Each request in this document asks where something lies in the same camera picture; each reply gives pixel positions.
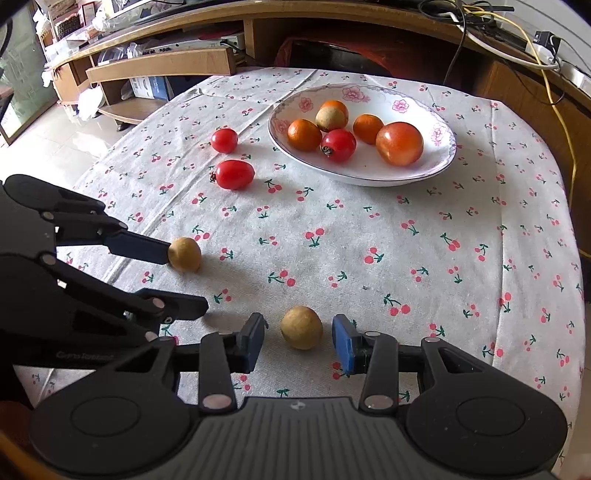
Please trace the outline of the tan longan fruit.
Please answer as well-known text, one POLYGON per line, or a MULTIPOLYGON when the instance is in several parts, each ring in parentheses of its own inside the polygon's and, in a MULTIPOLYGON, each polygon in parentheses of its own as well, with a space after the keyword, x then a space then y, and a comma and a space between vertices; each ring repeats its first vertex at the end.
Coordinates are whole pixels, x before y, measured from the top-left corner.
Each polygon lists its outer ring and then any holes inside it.
POLYGON ((315 115, 315 124, 322 131, 331 132, 332 130, 344 129, 348 121, 346 121, 345 116, 339 109, 322 107, 315 115))
POLYGON ((168 247, 167 255, 169 264, 178 272, 195 273, 200 268, 201 250, 192 238, 175 239, 168 247))
POLYGON ((322 321, 311 308, 295 306, 281 319, 280 332, 290 347, 311 350, 322 339, 322 321))

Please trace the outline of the red cherry tomato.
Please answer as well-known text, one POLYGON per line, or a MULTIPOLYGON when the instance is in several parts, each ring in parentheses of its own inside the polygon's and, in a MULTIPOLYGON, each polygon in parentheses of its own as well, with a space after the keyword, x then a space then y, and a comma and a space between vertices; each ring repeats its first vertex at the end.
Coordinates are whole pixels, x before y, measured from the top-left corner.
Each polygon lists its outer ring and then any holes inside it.
POLYGON ((242 160, 225 160, 211 173, 211 182, 225 190, 240 190, 252 183, 254 169, 242 160))
POLYGON ((211 147, 219 153, 232 153, 237 146, 238 133, 231 128, 218 129, 211 136, 211 147))
POLYGON ((332 162, 346 162, 356 151, 356 137, 345 129, 332 130, 322 139, 321 151, 332 162))

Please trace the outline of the large red tomato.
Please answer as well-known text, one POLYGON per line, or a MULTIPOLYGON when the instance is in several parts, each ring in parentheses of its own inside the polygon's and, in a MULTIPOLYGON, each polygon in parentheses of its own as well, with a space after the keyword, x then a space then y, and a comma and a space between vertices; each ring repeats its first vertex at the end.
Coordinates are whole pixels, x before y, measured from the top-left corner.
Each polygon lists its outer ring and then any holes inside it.
POLYGON ((407 122, 393 122, 385 125, 378 132, 376 148, 388 164, 406 167, 422 156, 424 139, 414 125, 407 122))

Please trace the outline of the small mandarin orange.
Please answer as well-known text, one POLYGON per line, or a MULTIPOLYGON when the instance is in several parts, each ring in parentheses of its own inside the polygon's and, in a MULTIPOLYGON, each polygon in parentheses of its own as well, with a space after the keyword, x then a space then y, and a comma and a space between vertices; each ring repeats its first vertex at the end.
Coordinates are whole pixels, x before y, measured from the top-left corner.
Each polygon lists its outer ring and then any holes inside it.
POLYGON ((322 142, 322 131, 310 120, 297 119, 287 128, 287 141, 297 151, 315 151, 322 142))
POLYGON ((375 145, 377 135, 384 127, 383 121, 373 114, 362 114, 353 122, 353 134, 369 145, 375 145))

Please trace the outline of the oval orange kumquat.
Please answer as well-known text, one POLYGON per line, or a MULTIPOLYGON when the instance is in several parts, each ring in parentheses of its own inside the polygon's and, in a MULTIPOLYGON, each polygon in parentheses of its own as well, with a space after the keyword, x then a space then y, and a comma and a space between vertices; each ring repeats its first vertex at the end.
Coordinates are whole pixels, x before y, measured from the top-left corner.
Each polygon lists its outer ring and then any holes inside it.
POLYGON ((346 105, 344 103, 342 103, 339 100, 328 100, 325 101, 324 104, 322 104, 322 107, 331 107, 331 108, 335 108, 335 109, 339 109, 339 111, 342 112, 342 114, 345 116, 346 121, 349 121, 349 110, 346 107, 346 105))

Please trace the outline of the cherry print tablecloth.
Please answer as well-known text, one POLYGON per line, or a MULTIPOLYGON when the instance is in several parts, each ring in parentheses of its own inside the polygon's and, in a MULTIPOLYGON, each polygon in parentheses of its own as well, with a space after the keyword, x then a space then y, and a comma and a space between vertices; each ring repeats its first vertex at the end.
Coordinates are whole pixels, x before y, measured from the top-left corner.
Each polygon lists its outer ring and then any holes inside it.
POLYGON ((435 85, 307 69, 214 76, 149 115, 73 192, 129 231, 194 239, 195 273, 61 246, 60 260, 125 292, 202 296, 204 317, 58 378, 32 412, 30 443, 68 479, 550 479, 570 438, 585 366, 578 248, 559 167, 502 103, 435 85), (371 187, 315 172, 276 147, 281 100, 329 84, 422 101, 451 127, 442 173, 371 187), (221 128, 235 151, 211 147, 221 128), (211 182, 252 165, 240 190, 211 182), (280 322, 314 310, 322 339, 297 350, 280 322), (269 327, 256 367, 232 373, 238 409, 198 407, 199 345, 269 327), (399 343, 399 404, 360 411, 332 318, 399 343))

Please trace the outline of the wooden TV cabinet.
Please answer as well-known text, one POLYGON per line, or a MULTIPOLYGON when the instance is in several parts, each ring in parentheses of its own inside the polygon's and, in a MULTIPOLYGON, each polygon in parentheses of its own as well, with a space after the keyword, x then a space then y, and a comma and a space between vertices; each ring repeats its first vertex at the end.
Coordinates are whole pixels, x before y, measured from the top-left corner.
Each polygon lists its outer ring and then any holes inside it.
POLYGON ((590 101, 554 73, 508 67, 460 31, 420 13, 369 3, 337 1, 242 1, 177 13, 126 28, 84 48, 52 69, 61 102, 74 104, 89 85, 88 70, 101 51, 124 43, 194 33, 200 28, 242 26, 245 53, 199 58, 181 72, 226 74, 239 62, 259 66, 321 68, 318 48, 329 44, 361 54, 396 78, 444 84, 465 93, 500 100, 530 124, 557 158, 590 153, 590 101))

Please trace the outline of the white floral porcelain bowl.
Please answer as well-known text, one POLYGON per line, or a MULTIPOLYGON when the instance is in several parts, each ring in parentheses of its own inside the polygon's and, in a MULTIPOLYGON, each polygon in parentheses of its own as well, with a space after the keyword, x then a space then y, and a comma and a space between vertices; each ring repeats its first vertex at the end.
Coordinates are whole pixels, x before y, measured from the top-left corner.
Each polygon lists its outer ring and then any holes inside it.
POLYGON ((280 101, 269 123, 276 147, 322 175, 391 187, 451 166, 457 140, 431 107, 395 90, 363 84, 308 88, 280 101))

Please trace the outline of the white power strip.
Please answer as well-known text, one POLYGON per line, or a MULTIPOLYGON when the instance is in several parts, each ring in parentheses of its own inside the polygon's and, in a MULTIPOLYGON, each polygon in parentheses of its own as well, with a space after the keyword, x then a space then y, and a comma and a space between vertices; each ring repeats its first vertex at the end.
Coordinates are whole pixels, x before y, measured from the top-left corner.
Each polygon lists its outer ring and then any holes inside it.
POLYGON ((572 63, 554 56, 549 49, 539 44, 534 45, 536 55, 543 65, 552 66, 551 71, 569 81, 581 92, 591 96, 591 77, 572 63))

